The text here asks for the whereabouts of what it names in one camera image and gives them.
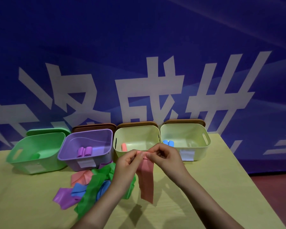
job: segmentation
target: red floor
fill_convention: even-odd
[[[286,226],[286,174],[251,178]]]

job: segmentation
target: person's left hand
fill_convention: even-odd
[[[111,182],[111,185],[115,186],[115,189],[121,190],[123,193],[128,190],[144,155],[145,152],[137,155],[137,150],[133,149],[117,160]]]

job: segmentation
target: green lid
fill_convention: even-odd
[[[27,131],[27,136],[52,133],[52,132],[63,132],[66,136],[71,134],[71,131],[66,128],[39,128],[39,129],[31,129]]]

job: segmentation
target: bin lid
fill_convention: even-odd
[[[110,129],[114,135],[116,132],[116,125],[112,123],[94,124],[94,125],[79,125],[72,129],[72,132],[83,132],[90,130]]]
[[[38,128],[38,129],[31,129],[27,131],[27,136],[45,134],[45,133],[53,133],[53,132],[63,132],[66,136],[71,134],[70,130],[66,128]]]
[[[122,124],[119,124],[116,127],[116,129],[118,130],[119,128],[133,127],[133,126],[145,126],[145,125],[153,125],[153,126],[158,127],[158,125],[154,121],[141,121],[141,122],[122,123]]]
[[[203,127],[206,126],[206,123],[202,119],[172,119],[165,121],[163,124],[178,124],[178,123],[192,123],[192,124],[200,124]]]

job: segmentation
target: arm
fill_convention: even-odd
[[[104,195],[71,229],[104,228],[114,208],[124,196],[145,153],[136,150],[124,154],[116,162],[112,182]]]
[[[206,228],[243,228],[189,174],[175,148],[158,143],[148,152],[146,156],[185,193]]]

